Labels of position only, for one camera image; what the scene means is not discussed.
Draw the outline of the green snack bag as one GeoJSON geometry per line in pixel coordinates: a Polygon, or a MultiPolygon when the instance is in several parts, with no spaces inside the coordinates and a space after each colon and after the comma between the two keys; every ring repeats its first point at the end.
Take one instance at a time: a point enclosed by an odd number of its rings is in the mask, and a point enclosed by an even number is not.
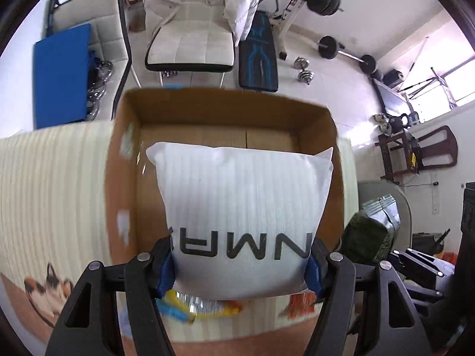
{"type": "Polygon", "coordinates": [[[349,221],[341,238],[340,253],[354,263],[374,265],[389,255],[397,222],[390,222],[390,215],[381,202],[370,201],[349,221]]]}

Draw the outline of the orange snack bag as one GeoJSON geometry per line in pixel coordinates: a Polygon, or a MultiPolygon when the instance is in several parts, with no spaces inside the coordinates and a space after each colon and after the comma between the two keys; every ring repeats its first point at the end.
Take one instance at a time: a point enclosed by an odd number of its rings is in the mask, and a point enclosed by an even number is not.
{"type": "Polygon", "coordinates": [[[317,296],[314,293],[293,294],[286,308],[289,319],[306,317],[316,312],[317,296]]]}

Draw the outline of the silver yellow scrub sponge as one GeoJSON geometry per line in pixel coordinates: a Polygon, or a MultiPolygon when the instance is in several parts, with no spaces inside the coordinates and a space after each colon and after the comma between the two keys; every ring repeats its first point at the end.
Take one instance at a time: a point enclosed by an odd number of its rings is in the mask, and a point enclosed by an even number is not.
{"type": "Polygon", "coordinates": [[[161,314],[180,322],[192,323],[221,317],[232,317],[242,312],[243,307],[236,301],[217,301],[179,293],[171,289],[155,304],[161,314]]]}

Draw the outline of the white NMAR soft pack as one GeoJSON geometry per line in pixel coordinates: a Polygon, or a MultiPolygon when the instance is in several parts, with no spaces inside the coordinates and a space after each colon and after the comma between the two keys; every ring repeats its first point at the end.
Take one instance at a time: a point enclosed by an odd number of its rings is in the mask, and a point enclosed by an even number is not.
{"type": "Polygon", "coordinates": [[[332,181],[315,155],[158,142],[175,289],[212,300],[300,293],[332,181]]]}

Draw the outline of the grey round chair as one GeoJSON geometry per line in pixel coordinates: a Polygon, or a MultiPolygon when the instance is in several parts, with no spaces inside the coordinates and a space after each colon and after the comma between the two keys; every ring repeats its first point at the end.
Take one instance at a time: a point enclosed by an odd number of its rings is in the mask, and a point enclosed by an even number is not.
{"type": "Polygon", "coordinates": [[[398,223],[392,248],[404,252],[412,245],[412,214],[406,196],[399,186],[387,181],[363,181],[357,184],[360,209],[370,201],[380,201],[389,212],[390,222],[398,223]]]}

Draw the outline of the dark wooden chair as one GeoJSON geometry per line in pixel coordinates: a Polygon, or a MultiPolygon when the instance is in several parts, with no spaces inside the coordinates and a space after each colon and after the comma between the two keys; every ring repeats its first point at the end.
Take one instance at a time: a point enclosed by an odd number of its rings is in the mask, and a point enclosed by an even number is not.
{"type": "Polygon", "coordinates": [[[379,135],[375,143],[381,150],[381,157],[385,174],[381,179],[394,182],[397,177],[406,174],[419,174],[420,171],[439,170],[454,167],[458,162],[458,144],[452,130],[447,125],[443,125],[421,137],[415,137],[409,131],[401,131],[394,136],[385,134],[379,135]],[[421,142],[442,134],[444,139],[431,145],[422,146],[421,142]],[[403,151],[406,167],[399,171],[393,170],[391,153],[397,150],[403,151]],[[429,158],[449,158],[448,163],[425,164],[424,161],[429,158]]]}

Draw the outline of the brown cardboard box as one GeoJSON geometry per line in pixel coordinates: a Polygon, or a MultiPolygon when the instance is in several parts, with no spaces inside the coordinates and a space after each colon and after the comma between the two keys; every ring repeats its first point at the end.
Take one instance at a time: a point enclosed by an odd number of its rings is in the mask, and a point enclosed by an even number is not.
{"type": "Polygon", "coordinates": [[[106,169],[113,264],[172,236],[180,261],[298,261],[345,226],[325,107],[217,88],[142,88],[118,105],[106,169]]]}

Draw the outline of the chrome dumbbell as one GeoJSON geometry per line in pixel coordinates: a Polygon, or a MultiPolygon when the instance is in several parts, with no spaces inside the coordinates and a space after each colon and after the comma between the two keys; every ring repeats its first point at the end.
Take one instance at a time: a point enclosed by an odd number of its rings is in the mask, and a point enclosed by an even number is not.
{"type": "Polygon", "coordinates": [[[314,79],[314,73],[308,69],[309,60],[301,56],[297,57],[293,63],[293,67],[299,71],[297,80],[306,85],[310,85],[314,79]]]}

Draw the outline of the black barbell on floor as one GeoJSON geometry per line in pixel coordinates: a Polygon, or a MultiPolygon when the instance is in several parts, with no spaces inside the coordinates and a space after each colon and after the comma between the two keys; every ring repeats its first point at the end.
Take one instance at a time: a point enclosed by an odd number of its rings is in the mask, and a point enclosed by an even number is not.
{"type": "Polygon", "coordinates": [[[334,37],[326,35],[322,37],[318,43],[318,53],[326,60],[333,60],[339,55],[347,57],[359,63],[359,68],[365,75],[371,75],[377,70],[377,63],[373,56],[363,55],[355,56],[347,51],[345,47],[334,37]]]}

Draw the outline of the chrome weight plates pile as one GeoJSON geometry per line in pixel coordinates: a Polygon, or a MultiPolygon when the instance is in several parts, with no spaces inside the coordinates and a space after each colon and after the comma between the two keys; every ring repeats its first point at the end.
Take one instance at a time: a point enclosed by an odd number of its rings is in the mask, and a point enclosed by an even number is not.
{"type": "Polygon", "coordinates": [[[113,75],[113,64],[101,60],[94,51],[88,52],[88,82],[86,98],[86,120],[92,121],[98,115],[102,96],[106,92],[106,83],[113,75]]]}

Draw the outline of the blue foam board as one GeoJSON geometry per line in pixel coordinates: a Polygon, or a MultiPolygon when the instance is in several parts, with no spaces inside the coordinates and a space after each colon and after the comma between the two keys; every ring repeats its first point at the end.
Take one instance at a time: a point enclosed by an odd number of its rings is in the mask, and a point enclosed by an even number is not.
{"type": "Polygon", "coordinates": [[[33,50],[35,129],[86,119],[88,46],[91,25],[59,31],[33,50]]]}

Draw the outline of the black blue weight bench pad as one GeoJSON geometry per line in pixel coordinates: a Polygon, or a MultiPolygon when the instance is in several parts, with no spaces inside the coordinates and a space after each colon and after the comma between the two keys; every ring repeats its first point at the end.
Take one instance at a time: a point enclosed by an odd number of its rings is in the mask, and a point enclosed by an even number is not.
{"type": "Polygon", "coordinates": [[[275,43],[269,18],[258,10],[245,41],[239,43],[238,82],[243,89],[278,91],[275,43]]]}

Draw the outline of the white weight rack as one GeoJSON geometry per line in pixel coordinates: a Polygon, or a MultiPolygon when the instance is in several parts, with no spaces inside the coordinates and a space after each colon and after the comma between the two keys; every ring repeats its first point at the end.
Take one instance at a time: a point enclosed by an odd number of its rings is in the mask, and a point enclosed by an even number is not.
{"type": "Polygon", "coordinates": [[[285,37],[303,7],[307,7],[317,15],[330,16],[337,13],[338,10],[341,11],[340,5],[341,0],[290,0],[286,7],[280,11],[276,4],[277,10],[270,16],[269,21],[273,28],[278,57],[281,60],[286,60],[285,37]]]}

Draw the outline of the white chair black frame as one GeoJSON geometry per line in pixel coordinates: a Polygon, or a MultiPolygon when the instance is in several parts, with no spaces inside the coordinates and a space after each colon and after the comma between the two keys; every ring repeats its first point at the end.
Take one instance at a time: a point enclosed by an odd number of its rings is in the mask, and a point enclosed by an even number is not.
{"type": "Polygon", "coordinates": [[[126,0],[48,0],[47,5],[46,36],[83,24],[91,25],[89,49],[101,60],[113,64],[96,118],[112,120],[124,89],[140,85],[132,65],[126,0]]]}

